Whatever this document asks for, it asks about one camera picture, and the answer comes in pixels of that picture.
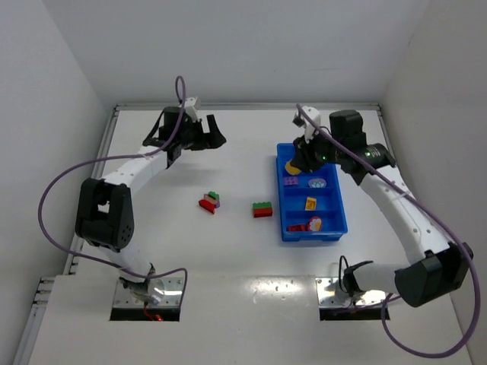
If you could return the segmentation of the purple curved lego brick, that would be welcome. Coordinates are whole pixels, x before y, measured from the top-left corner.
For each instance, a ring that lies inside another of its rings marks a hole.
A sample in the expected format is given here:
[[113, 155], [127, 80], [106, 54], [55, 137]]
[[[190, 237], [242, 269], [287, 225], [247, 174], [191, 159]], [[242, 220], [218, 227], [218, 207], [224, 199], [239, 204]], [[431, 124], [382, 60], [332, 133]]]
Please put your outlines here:
[[296, 176], [286, 176], [283, 178], [283, 185], [286, 187], [298, 186], [299, 179]]

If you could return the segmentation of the green lego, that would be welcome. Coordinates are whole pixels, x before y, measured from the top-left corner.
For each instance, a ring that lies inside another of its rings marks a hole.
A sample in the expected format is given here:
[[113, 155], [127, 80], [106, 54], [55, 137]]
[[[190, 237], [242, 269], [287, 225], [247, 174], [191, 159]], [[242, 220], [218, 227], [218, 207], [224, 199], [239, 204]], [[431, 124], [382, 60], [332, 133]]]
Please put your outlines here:
[[218, 194], [218, 193], [216, 193], [216, 192], [214, 192], [214, 191], [210, 191], [210, 192], [208, 193], [208, 195], [209, 195], [211, 198], [215, 199], [216, 201], [219, 201], [219, 200], [220, 200], [219, 194]]

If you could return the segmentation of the red flower lego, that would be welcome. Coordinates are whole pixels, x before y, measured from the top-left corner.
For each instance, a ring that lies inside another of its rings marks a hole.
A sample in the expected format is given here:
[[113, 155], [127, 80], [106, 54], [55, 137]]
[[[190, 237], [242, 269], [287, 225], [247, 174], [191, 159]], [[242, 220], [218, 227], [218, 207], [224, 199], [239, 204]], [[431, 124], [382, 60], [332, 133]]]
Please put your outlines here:
[[307, 231], [319, 232], [323, 226], [323, 220], [321, 217], [313, 216], [307, 223]]

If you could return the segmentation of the red curved lego brick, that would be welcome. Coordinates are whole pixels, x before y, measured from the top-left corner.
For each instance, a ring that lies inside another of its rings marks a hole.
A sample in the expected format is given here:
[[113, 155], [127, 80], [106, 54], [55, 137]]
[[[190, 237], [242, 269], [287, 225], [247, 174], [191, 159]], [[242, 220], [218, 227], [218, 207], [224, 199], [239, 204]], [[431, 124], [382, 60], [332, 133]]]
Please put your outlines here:
[[306, 224], [294, 224], [287, 226], [286, 229], [288, 232], [307, 232], [307, 225]]

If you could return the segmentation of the purple flower lego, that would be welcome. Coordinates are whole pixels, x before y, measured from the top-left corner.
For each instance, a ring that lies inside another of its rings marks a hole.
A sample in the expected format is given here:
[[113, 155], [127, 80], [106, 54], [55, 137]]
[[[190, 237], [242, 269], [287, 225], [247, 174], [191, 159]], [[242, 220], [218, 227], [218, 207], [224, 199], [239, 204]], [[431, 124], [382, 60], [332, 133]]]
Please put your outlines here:
[[313, 178], [308, 181], [308, 186], [312, 189], [322, 189], [327, 185], [327, 181], [323, 178]]

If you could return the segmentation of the yellow lego piece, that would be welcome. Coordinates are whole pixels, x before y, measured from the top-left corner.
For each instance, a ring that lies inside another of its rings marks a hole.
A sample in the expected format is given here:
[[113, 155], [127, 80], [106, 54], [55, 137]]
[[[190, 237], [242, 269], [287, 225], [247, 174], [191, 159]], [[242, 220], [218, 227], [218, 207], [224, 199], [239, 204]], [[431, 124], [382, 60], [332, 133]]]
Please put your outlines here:
[[312, 197], [307, 197], [304, 209], [306, 211], [315, 211], [317, 209], [317, 199]]

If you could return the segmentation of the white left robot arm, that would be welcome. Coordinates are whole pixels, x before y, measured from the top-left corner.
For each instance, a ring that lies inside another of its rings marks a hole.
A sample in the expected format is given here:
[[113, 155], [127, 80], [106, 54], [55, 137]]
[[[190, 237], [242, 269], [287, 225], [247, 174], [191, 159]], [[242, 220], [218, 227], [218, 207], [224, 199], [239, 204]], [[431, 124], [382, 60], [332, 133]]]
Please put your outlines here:
[[[208, 124], [207, 131], [203, 122]], [[182, 151], [216, 149], [225, 142], [214, 115], [203, 120], [194, 106], [168, 106], [134, 157], [113, 172], [81, 184], [75, 233], [117, 267], [120, 282], [133, 296], [148, 299], [162, 291], [161, 281], [153, 277], [154, 266], [132, 242], [135, 194], [171, 167]]]

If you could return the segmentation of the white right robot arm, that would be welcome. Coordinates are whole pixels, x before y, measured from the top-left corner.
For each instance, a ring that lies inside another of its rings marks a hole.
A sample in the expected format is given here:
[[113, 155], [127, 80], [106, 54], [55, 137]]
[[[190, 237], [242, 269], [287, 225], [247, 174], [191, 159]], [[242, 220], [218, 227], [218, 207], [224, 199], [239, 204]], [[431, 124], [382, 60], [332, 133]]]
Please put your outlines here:
[[412, 202], [391, 153], [369, 144], [361, 114], [353, 109], [331, 113], [329, 135], [321, 134], [320, 112], [310, 106], [297, 111], [293, 123], [304, 134], [293, 141], [294, 156], [285, 169], [291, 175], [314, 173], [334, 163], [353, 178], [380, 209], [403, 245], [408, 266], [364, 261], [344, 270], [341, 292], [357, 297], [369, 290], [399, 295], [419, 307], [459, 289], [473, 257], [458, 246]]

